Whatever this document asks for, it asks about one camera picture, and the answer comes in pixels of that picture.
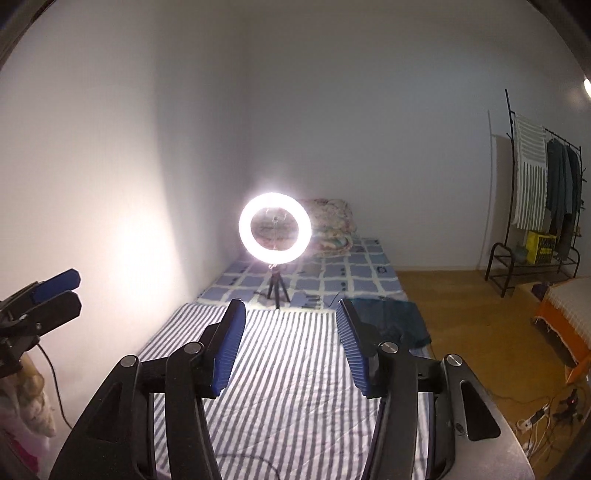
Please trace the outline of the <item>teal plaid fleece jacket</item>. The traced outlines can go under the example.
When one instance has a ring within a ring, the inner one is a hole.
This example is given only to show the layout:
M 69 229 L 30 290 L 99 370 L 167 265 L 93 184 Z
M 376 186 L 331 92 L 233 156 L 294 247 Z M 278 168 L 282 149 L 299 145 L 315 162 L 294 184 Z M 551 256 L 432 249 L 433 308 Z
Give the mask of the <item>teal plaid fleece jacket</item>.
M 418 306 L 394 298 L 352 298 L 351 304 L 363 327 L 373 327 L 381 341 L 420 349 L 431 336 Z

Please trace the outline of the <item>black metal clothes rack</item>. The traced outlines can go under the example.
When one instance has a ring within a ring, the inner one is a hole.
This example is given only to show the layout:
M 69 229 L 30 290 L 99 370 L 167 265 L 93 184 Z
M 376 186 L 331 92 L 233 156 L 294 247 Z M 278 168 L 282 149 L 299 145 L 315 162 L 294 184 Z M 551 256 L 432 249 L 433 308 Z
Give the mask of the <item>black metal clothes rack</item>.
M 504 298 L 521 280 L 574 279 L 585 211 L 586 168 L 580 146 L 518 113 L 505 96 L 510 144 L 504 237 L 490 247 L 485 280 Z

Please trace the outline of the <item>dark hanging clothes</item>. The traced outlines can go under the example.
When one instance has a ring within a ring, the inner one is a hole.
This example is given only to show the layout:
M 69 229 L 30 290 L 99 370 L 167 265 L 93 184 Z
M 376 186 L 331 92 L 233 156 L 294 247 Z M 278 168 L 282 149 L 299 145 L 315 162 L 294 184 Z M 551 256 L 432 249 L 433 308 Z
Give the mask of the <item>dark hanging clothes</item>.
M 570 145 L 552 138 L 547 143 L 547 168 L 546 208 L 551 214 L 550 233 L 556 236 L 557 257 L 565 260 L 582 202 L 579 156 Z

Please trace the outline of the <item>blue checked bed sheet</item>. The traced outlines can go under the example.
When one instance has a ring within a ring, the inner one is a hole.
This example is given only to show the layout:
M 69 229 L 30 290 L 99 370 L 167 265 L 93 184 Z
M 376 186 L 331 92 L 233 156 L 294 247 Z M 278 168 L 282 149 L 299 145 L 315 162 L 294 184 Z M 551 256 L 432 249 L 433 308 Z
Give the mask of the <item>blue checked bed sheet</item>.
M 381 241 L 356 237 L 341 256 L 308 256 L 280 266 L 290 294 L 283 307 L 334 309 L 342 297 L 406 300 L 399 277 Z M 198 303 L 221 305 L 233 298 L 257 308 L 273 308 L 266 299 L 270 267 L 244 252 L 197 296 Z

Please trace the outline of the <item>black mini tripod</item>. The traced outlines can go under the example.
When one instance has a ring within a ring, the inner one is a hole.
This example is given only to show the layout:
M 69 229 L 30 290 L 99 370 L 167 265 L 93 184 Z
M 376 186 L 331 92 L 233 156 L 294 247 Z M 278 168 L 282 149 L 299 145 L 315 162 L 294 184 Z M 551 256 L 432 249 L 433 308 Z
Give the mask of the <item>black mini tripod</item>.
M 279 265 L 270 265 L 270 280 L 267 285 L 266 299 L 273 299 L 276 310 L 279 310 L 283 302 L 290 303 L 290 294 L 287 285 L 281 275 Z

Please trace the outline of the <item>grey striped quilt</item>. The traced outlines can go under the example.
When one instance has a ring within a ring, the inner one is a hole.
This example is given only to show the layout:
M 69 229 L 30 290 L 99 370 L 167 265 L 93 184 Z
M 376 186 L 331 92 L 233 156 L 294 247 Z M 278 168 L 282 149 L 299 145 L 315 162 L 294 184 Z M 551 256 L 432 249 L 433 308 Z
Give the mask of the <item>grey striped quilt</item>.
M 359 479 L 378 408 L 353 384 L 334 312 L 252 306 L 228 387 L 204 400 L 224 479 Z

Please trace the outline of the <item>folded floral blanket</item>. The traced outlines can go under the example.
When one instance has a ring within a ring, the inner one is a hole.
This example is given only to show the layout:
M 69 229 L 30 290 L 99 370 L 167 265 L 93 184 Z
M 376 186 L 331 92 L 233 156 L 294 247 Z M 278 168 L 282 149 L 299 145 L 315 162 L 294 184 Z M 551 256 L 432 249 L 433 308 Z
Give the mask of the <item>folded floral blanket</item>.
M 301 205 L 311 219 L 312 255 L 342 255 L 353 246 L 356 223 L 349 203 L 341 199 L 301 199 Z

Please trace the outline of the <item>white power strip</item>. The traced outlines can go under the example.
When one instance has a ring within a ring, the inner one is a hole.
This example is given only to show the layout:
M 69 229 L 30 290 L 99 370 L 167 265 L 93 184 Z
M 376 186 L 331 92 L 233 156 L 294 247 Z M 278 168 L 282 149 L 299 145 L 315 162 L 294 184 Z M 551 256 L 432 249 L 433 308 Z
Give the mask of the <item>white power strip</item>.
M 516 423 L 518 431 L 521 433 L 525 433 L 525 432 L 531 430 L 544 417 L 547 417 L 549 412 L 550 412 L 550 405 L 546 404 L 545 406 L 539 408 L 534 414 L 532 414 L 527 419 L 519 420 Z

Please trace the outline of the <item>yellow box on rack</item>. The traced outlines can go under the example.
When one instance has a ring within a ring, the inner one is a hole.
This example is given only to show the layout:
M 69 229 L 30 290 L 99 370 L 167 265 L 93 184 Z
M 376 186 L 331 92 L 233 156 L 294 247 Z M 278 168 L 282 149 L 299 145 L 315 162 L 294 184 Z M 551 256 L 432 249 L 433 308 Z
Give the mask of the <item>yellow box on rack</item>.
M 555 235 L 528 231 L 525 246 L 527 249 L 526 262 L 535 266 L 550 264 L 553 259 L 555 244 Z

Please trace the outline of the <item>orange bench with white cover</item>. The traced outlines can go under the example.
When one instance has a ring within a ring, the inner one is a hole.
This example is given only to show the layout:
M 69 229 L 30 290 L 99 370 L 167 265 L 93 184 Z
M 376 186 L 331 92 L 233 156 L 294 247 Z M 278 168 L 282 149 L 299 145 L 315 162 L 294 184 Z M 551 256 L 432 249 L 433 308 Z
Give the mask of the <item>orange bench with white cover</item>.
M 567 384 L 583 379 L 590 370 L 590 300 L 590 277 L 575 278 L 550 286 L 536 312 L 536 319 L 558 335 L 575 362 Z

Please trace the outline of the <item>small floor tripod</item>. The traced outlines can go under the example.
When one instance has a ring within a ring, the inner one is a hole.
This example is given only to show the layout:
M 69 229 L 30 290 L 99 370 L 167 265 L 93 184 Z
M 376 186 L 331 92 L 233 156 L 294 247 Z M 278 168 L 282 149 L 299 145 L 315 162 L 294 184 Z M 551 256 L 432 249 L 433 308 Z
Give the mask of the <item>small floor tripod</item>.
M 580 420 L 582 413 L 579 408 L 584 406 L 586 396 L 586 391 L 582 387 L 574 386 L 570 394 L 558 402 L 556 410 L 552 413 L 552 420 L 555 423 L 569 424 Z

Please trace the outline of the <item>striped white hanging towel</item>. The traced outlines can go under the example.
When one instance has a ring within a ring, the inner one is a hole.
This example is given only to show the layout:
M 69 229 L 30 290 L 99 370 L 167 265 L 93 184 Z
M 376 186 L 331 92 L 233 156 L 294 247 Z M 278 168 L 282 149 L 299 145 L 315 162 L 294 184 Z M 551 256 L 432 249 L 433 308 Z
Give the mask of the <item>striped white hanging towel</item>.
M 520 230 L 541 231 L 548 186 L 546 131 L 518 113 L 513 118 L 516 161 L 513 225 Z

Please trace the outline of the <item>ceiling lamp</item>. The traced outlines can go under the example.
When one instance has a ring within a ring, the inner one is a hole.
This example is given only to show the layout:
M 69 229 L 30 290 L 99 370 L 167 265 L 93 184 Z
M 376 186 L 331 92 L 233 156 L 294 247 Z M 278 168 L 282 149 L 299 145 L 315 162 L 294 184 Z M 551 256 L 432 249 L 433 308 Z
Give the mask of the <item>ceiling lamp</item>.
M 591 98 L 591 81 L 588 78 L 585 78 L 583 81 L 583 88 L 586 92 L 587 96 Z

